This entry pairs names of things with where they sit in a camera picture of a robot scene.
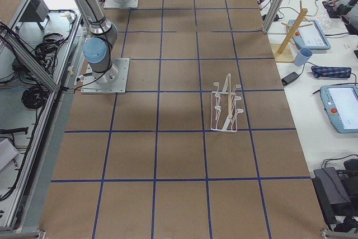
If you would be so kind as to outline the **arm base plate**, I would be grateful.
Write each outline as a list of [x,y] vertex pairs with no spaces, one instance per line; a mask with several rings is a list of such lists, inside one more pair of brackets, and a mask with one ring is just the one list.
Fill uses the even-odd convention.
[[129,65],[129,58],[113,59],[111,68],[102,77],[101,74],[94,73],[95,76],[89,75],[84,78],[85,86],[81,87],[81,93],[124,94],[128,81]]
[[104,9],[123,10],[137,9],[139,0],[105,0]]

